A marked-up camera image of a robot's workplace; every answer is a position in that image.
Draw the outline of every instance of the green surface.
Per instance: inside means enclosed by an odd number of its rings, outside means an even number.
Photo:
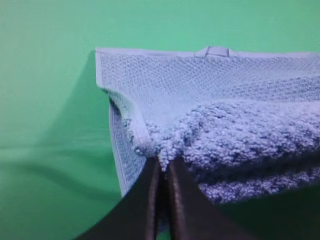
[[[319,12],[319,0],[1,0],[0,240],[71,240],[120,199],[95,47],[320,52]],[[319,187],[223,210],[263,240],[320,238]]]

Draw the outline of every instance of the towel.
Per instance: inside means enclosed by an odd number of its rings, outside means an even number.
[[[320,55],[97,48],[122,195],[176,156],[215,204],[320,181]]]

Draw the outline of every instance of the folded towel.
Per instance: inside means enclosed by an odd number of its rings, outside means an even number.
[[[216,204],[320,181],[320,55],[97,48],[124,195],[176,156]]]

